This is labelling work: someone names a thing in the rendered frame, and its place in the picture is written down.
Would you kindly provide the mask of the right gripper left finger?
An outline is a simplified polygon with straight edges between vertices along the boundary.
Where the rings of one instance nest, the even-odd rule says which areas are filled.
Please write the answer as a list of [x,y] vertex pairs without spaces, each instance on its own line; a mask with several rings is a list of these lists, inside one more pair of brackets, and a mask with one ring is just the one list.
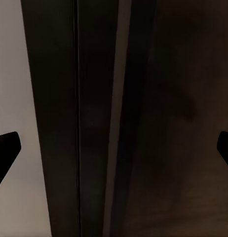
[[20,151],[21,143],[16,131],[0,135],[0,183]]

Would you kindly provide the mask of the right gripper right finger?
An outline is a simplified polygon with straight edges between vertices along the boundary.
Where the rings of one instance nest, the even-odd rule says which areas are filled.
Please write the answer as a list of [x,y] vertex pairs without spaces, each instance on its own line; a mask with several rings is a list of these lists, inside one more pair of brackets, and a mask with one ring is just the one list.
[[228,132],[222,131],[218,138],[217,150],[228,164]]

